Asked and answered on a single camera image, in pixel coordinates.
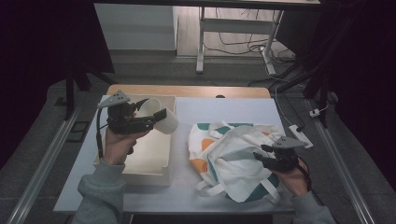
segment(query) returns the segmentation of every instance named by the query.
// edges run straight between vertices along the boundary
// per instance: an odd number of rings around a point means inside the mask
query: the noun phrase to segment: paper cup
[[[149,98],[145,103],[140,106],[136,116],[138,118],[152,116],[154,113],[164,109],[165,107],[158,99]],[[173,133],[178,126],[178,119],[172,111],[166,108],[166,118],[158,121],[154,125],[154,129],[165,134]]]

